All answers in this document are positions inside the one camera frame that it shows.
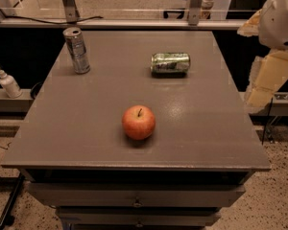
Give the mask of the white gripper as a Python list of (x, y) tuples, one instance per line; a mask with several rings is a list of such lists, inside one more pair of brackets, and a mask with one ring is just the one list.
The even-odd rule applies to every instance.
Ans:
[(288, 0), (267, 0), (262, 10), (254, 13), (237, 33), (258, 36), (262, 45), (281, 49), (256, 57), (252, 63), (245, 104), (263, 108), (288, 81)]

